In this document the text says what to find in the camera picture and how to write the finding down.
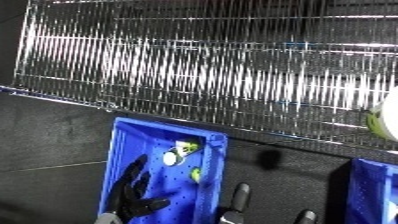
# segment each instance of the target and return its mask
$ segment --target chrome wire grid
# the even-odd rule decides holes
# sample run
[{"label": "chrome wire grid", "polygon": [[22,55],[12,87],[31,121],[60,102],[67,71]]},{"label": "chrome wire grid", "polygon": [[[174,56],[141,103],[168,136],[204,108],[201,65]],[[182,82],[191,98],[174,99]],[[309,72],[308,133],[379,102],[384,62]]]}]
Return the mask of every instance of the chrome wire grid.
[{"label": "chrome wire grid", "polygon": [[397,149],[395,0],[31,0],[14,87],[296,140]]}]

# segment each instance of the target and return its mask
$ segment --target black surface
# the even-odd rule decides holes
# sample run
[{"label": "black surface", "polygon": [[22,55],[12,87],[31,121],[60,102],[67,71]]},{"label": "black surface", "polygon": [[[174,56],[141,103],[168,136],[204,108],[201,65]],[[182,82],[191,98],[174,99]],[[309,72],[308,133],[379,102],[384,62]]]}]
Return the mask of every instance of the black surface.
[{"label": "black surface", "polygon": [[[0,21],[7,20],[0,23],[2,84],[12,77],[24,3],[0,0]],[[0,223],[92,223],[115,116],[0,94]],[[246,182],[253,191],[247,224],[293,223],[303,209],[315,211],[321,224],[343,223],[350,157],[396,161],[377,151],[298,150],[307,147],[298,144],[231,140],[220,210],[230,205],[235,186]]]},{"label": "black surface", "polygon": [[105,163],[0,174],[0,223],[94,223]]}]

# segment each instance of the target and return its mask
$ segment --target black glove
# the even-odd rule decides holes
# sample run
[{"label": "black glove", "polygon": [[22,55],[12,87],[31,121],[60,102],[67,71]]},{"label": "black glove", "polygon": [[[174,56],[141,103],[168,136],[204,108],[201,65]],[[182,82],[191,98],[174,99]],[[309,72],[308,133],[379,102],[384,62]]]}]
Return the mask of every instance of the black glove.
[{"label": "black glove", "polygon": [[132,187],[147,160],[147,156],[142,155],[131,163],[114,183],[106,200],[105,212],[117,215],[123,223],[128,223],[134,217],[150,215],[170,205],[167,198],[142,199],[151,177],[149,172],[142,174]]}]

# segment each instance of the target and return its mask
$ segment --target blue plastic bin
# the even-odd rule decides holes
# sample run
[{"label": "blue plastic bin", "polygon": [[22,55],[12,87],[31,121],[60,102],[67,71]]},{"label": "blue plastic bin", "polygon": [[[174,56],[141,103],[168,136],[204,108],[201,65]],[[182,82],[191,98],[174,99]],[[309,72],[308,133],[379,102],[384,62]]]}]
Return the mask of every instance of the blue plastic bin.
[{"label": "blue plastic bin", "polygon": [[[180,165],[166,166],[163,155],[176,140],[196,138],[203,149]],[[224,160],[227,149],[225,134],[129,118],[117,118],[102,190],[99,213],[113,183],[125,168],[140,155],[148,155],[144,171],[151,180],[146,198],[168,197],[171,205],[153,215],[132,220],[134,224],[213,224],[218,206]],[[190,178],[192,169],[201,168],[199,183]]]},{"label": "blue plastic bin", "polygon": [[391,205],[398,204],[397,196],[398,166],[353,160],[346,224],[396,223]]}]

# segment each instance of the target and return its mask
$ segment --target metal wire rack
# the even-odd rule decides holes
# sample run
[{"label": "metal wire rack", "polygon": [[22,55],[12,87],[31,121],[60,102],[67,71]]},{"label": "metal wire rack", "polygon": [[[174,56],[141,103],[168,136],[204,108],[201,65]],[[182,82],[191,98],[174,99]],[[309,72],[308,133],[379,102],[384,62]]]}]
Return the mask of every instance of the metal wire rack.
[{"label": "metal wire rack", "polygon": [[31,0],[12,91],[395,150],[364,117],[398,85],[397,21],[394,0]]}]

